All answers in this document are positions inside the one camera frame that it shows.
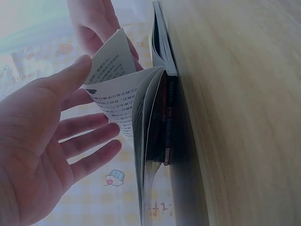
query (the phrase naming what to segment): checkered tablecloth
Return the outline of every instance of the checkered tablecloth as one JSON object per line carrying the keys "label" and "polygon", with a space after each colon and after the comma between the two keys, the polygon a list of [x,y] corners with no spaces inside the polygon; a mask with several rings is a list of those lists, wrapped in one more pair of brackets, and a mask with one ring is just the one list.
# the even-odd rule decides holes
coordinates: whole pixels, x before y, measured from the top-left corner
{"label": "checkered tablecloth", "polygon": [[[140,55],[144,68],[152,66],[149,31],[146,24],[124,27]],[[39,43],[11,55],[0,56],[0,99],[38,78],[49,76],[71,65],[83,52],[74,34]],[[63,112],[62,119],[98,113],[95,104],[78,106]],[[138,226],[140,225],[134,151],[126,144],[107,165],[76,183],[54,210],[37,226]],[[91,154],[94,148],[70,160]],[[107,179],[118,174],[108,185]],[[168,167],[161,167],[152,190],[154,226],[175,225],[173,198]]]}

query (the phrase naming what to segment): cartoon cupcake print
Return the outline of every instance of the cartoon cupcake print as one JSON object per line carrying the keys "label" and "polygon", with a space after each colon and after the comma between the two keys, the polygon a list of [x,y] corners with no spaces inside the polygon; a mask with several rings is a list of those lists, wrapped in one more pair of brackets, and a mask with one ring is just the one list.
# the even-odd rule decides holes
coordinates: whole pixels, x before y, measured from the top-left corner
{"label": "cartoon cupcake print", "polygon": [[112,172],[105,177],[107,184],[104,186],[120,186],[123,185],[124,173],[120,170],[113,169]]}

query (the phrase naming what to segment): book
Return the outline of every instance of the book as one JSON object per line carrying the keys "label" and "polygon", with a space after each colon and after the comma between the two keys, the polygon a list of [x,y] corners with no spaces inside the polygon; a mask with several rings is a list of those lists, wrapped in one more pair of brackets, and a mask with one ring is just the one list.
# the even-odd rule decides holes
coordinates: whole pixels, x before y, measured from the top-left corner
{"label": "book", "polygon": [[151,225],[151,187],[172,153],[174,94],[178,80],[172,48],[159,3],[153,2],[153,67],[136,71],[123,29],[92,58],[84,88],[134,148],[142,225]]}

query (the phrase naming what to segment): wooden surface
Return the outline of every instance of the wooden surface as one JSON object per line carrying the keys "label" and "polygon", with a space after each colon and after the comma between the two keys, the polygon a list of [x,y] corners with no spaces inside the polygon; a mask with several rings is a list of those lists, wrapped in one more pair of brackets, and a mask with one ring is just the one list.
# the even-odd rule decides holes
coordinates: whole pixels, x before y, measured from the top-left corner
{"label": "wooden surface", "polygon": [[[161,0],[161,7],[208,224],[301,225],[301,2]],[[186,175],[200,178],[197,167]]]}

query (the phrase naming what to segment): human hand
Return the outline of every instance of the human hand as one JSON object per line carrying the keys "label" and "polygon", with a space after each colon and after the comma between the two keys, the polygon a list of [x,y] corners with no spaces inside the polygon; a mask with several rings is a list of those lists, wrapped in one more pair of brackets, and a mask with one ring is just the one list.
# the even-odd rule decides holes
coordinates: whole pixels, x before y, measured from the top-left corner
{"label": "human hand", "polygon": [[119,134],[119,127],[102,113],[60,121],[61,111],[92,102],[78,89],[90,69],[90,57],[82,56],[69,68],[37,79],[0,102],[0,225],[26,226],[41,220],[71,185],[121,149],[113,140],[74,164],[67,162]]}
{"label": "human hand", "polygon": [[[79,43],[93,56],[120,29],[111,0],[67,0],[67,3]],[[136,70],[142,70],[138,53],[132,42],[127,40]]]}

